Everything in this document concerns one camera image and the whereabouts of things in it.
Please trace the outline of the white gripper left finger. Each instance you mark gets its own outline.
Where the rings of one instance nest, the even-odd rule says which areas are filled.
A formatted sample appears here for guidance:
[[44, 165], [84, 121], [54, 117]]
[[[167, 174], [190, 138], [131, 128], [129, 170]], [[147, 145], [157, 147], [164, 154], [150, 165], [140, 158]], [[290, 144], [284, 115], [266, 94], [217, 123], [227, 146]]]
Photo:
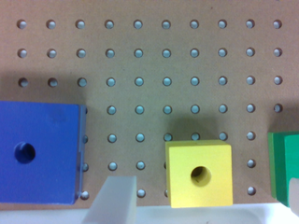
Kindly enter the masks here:
[[135, 224], [136, 177], [109, 176], [81, 224]]

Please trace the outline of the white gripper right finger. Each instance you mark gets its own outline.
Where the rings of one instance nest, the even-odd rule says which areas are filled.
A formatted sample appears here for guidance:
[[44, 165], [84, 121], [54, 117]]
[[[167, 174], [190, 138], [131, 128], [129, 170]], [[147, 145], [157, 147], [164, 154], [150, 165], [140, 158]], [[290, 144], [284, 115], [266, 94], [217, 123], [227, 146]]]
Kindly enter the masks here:
[[289, 184], [289, 205], [292, 212], [299, 215], [299, 179], [292, 178]]

